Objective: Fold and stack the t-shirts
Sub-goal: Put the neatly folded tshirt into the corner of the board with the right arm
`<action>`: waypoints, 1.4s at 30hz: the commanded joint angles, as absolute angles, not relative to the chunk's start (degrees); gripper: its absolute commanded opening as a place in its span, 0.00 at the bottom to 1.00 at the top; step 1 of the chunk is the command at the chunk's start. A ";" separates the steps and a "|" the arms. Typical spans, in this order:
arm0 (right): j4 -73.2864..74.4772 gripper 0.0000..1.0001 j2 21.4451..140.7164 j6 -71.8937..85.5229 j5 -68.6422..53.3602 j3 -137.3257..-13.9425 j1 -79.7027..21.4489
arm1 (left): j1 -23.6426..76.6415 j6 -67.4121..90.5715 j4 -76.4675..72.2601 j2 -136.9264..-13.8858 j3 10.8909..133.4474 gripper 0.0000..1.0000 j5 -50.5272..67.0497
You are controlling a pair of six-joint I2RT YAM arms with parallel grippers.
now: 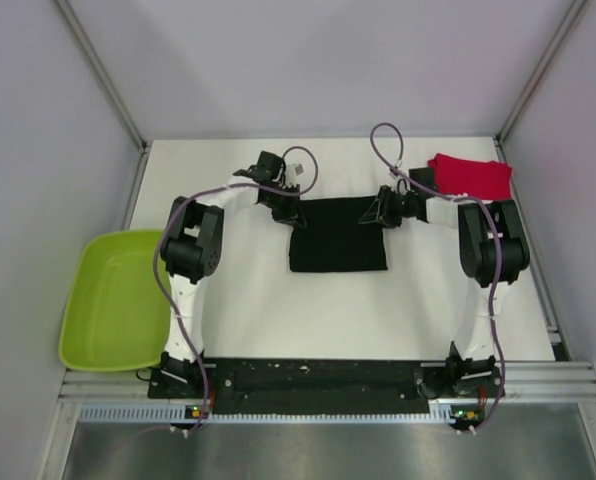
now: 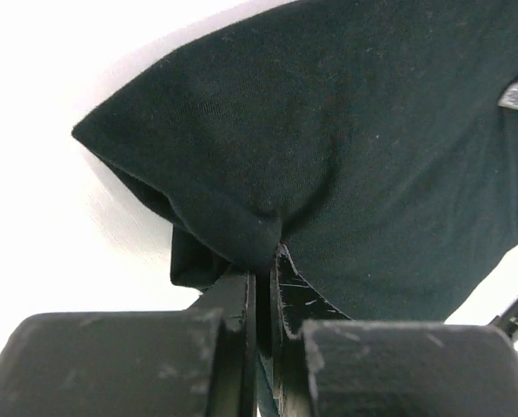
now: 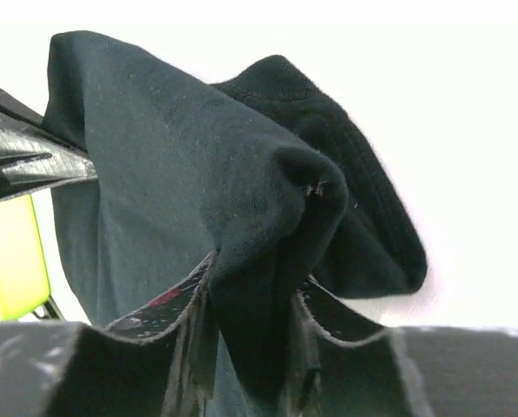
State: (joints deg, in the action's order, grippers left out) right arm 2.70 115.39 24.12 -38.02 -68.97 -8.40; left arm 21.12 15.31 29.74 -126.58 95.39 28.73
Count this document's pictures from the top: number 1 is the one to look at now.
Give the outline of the black t shirt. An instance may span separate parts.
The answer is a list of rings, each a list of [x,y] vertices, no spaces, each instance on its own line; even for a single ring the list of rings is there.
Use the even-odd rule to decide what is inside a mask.
[[[290,271],[386,271],[383,229],[360,222],[373,200],[372,196],[365,196],[303,201],[306,226],[295,228],[290,236]]]

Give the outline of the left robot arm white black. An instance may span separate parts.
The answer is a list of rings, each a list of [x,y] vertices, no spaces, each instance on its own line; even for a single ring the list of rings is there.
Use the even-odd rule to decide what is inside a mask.
[[[274,222],[306,227],[300,197],[316,181],[302,189],[302,173],[302,165],[263,151],[255,164],[235,171],[223,184],[173,202],[154,253],[153,272],[170,308],[159,371],[181,395],[194,396],[208,387],[202,315],[209,278],[221,260],[225,223],[262,205],[270,209]]]

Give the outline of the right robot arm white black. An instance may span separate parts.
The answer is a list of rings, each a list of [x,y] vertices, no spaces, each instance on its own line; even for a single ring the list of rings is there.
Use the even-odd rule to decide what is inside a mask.
[[[451,391],[458,396],[480,387],[500,388],[505,358],[496,317],[504,297],[528,268],[530,252],[513,200],[478,200],[442,193],[430,167],[411,169],[397,186],[380,187],[361,225],[397,228],[404,219],[451,228],[458,235],[459,260],[469,279],[460,327],[441,367],[425,368],[417,380],[420,392],[438,398]]]

